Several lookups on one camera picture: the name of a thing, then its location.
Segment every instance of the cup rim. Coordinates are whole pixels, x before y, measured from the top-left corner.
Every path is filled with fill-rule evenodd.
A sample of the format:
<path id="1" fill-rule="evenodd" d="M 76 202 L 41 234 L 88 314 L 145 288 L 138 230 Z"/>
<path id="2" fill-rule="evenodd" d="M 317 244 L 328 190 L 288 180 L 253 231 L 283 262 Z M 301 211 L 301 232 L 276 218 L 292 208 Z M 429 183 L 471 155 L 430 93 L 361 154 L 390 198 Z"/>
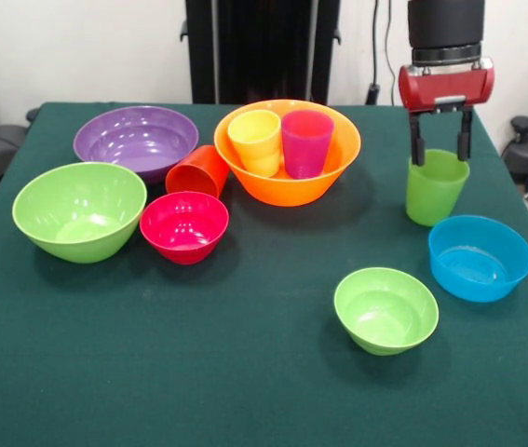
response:
<path id="1" fill-rule="evenodd" d="M 191 164 L 191 163 L 175 165 L 175 166 L 173 166 L 170 169 L 169 173 L 167 174 L 166 178 L 164 179 L 164 186 L 165 186 L 165 188 L 167 190 L 167 194 L 176 194 L 176 193 L 182 193 L 182 192 L 202 193 L 202 191 L 195 191 L 195 190 L 192 190 L 192 189 L 184 189 L 184 190 L 181 190 L 181 191 L 172 191 L 172 192 L 169 191 L 169 178 L 170 178 L 170 176 L 173 175 L 175 172 L 181 170 L 181 169 L 197 170 L 198 172 L 204 174 L 205 177 L 210 181 L 210 183 L 213 184 L 214 190 L 216 191 L 216 196 L 212 196 L 212 197 L 216 197 L 216 198 L 220 197 L 220 193 L 222 191 L 219 188 L 219 186 L 216 183 L 216 181 L 214 180 L 213 176 L 207 170 L 201 168 L 200 166 Z"/>
<path id="2" fill-rule="evenodd" d="M 286 118 L 290 117 L 291 115 L 299 115 L 303 113 L 324 116 L 327 122 L 330 123 L 330 129 L 328 129 L 327 131 L 323 133 L 320 133 L 319 135 L 299 135 L 298 133 L 294 133 L 290 131 L 289 129 L 287 129 L 286 124 L 285 124 Z M 331 116 L 326 115 L 323 112 L 319 112 L 317 110 L 310 110 L 310 109 L 297 109 L 297 110 L 288 112 L 281 118 L 281 124 L 282 124 L 282 133 L 286 133 L 288 135 L 291 135 L 292 137 L 299 138 L 302 140 L 319 140 L 321 138 L 326 138 L 328 134 L 330 134 L 330 138 L 331 138 L 334 133 L 334 128 L 335 128 L 334 120 L 332 119 Z"/>
<path id="3" fill-rule="evenodd" d="M 236 124 L 237 120 L 241 117 L 244 117 L 245 115 L 258 115 L 258 114 L 265 114 L 265 115 L 273 116 L 276 120 L 276 125 L 274 129 L 268 135 L 261 138 L 260 140 L 253 140 L 253 141 L 246 142 L 238 138 L 235 138 L 235 136 L 233 135 L 233 132 L 231 131 L 231 128 L 233 127 L 233 125 Z M 271 110 L 266 110 L 266 109 L 253 109 L 253 110 L 248 110 L 247 112 L 243 112 L 242 114 L 238 114 L 237 116 L 233 117 L 230 123 L 228 123 L 228 127 L 226 128 L 226 133 L 228 134 L 228 138 L 231 140 L 231 142 L 238 142 L 239 144 L 258 144 L 260 142 L 265 142 L 266 140 L 273 138 L 280 131 L 281 127 L 282 127 L 282 119 L 277 113 L 272 112 Z"/>
<path id="4" fill-rule="evenodd" d="M 444 184 L 452 184 L 452 183 L 460 183 L 465 182 L 468 179 L 468 176 L 470 175 L 470 166 L 468 165 L 467 161 L 458 160 L 458 156 L 454 152 L 446 151 L 445 149 L 426 149 L 426 152 L 433 152 L 433 153 L 440 153 L 444 156 L 448 156 L 450 159 L 455 158 L 456 161 L 460 162 L 464 166 L 464 174 L 462 176 L 459 176 L 455 179 L 450 180 L 443 180 L 443 179 L 435 179 L 433 177 L 426 176 L 423 172 L 421 172 L 419 169 L 412 169 L 413 166 L 413 159 L 409 157 L 409 172 L 413 173 L 415 175 L 419 175 L 425 179 L 430 180 L 431 182 L 435 183 L 444 183 Z"/>

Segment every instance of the magenta bowl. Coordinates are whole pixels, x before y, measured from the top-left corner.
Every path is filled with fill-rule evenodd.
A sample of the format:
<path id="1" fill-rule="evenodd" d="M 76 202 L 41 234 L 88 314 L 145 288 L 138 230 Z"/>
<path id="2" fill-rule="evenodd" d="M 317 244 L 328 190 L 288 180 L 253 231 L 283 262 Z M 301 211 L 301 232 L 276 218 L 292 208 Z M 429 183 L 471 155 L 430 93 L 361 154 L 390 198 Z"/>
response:
<path id="1" fill-rule="evenodd" d="M 171 193 L 150 203 L 140 219 L 143 237 L 169 261 L 203 261 L 218 245 L 229 222 L 223 202 L 195 191 Z"/>
<path id="2" fill-rule="evenodd" d="M 116 163 L 146 183 L 158 183 L 196 148 L 198 140 L 196 125 L 185 115 L 141 105 L 89 120 L 75 135 L 74 151 L 82 161 Z"/>

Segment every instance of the magenta cup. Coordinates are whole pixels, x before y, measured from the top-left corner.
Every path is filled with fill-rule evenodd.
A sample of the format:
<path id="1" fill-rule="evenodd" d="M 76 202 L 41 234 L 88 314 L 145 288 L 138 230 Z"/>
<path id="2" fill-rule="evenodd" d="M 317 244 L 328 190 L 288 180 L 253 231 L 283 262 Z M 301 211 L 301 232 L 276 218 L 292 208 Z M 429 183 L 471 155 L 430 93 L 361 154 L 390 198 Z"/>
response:
<path id="1" fill-rule="evenodd" d="M 284 169 L 293 179 L 317 177 L 326 163 L 334 122 L 314 110 L 295 110 L 282 118 Z"/>

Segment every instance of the dark green cloth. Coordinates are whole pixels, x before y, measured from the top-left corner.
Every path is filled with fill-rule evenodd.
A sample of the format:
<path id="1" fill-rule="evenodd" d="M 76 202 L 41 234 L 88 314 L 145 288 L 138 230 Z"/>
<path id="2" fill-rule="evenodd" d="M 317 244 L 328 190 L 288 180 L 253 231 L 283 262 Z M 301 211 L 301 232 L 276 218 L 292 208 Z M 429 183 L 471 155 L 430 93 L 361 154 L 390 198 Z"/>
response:
<path id="1" fill-rule="evenodd" d="M 139 231 L 103 263 L 68 264 L 18 232 L 11 204 L 75 162 L 76 131 L 118 105 L 44 105 L 1 182 L 0 446 L 528 447 L 528 278 L 491 305 L 436 284 L 428 230 L 403 210 L 402 109 L 337 107 L 363 148 L 311 205 L 274 208 L 230 180 L 228 232 L 201 264 L 170 264 Z M 201 143 L 232 109 L 171 107 Z M 428 147 L 455 147 L 459 115 L 423 125 Z M 528 212 L 478 121 L 470 165 L 454 213 L 528 240 Z M 413 274 L 440 306 L 433 336 L 393 358 L 361 351 L 333 311 L 340 279 L 372 265 Z"/>

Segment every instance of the red bowl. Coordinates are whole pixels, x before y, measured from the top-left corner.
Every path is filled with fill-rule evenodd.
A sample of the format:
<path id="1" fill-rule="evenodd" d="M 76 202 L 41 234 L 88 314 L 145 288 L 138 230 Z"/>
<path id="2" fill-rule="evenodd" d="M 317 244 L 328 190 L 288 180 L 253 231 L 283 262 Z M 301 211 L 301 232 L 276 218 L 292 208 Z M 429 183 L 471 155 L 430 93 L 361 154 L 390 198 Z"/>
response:
<path id="1" fill-rule="evenodd" d="M 228 227 L 228 210 L 214 196 L 172 193 L 150 203 L 140 219 L 143 237 L 176 264 L 196 264 L 216 247 Z"/>

